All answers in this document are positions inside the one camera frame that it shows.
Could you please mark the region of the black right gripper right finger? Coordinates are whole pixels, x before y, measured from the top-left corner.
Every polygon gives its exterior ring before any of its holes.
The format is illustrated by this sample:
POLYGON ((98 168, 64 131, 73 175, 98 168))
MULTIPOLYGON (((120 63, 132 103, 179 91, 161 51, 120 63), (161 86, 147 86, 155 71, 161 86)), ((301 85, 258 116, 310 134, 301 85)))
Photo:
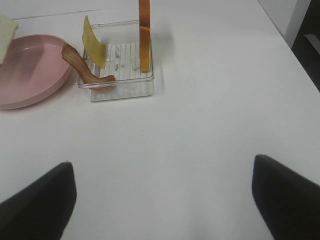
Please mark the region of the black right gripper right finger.
POLYGON ((277 160, 254 158, 251 191, 275 240, 320 238, 320 186, 277 160))

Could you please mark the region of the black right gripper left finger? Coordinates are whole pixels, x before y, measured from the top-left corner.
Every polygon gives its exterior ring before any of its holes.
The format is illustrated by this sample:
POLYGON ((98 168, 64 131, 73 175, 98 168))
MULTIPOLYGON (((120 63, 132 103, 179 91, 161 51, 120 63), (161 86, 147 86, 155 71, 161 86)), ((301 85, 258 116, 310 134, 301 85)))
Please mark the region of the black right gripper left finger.
POLYGON ((2 240, 59 240, 77 199, 73 165, 62 162, 1 202, 2 240))

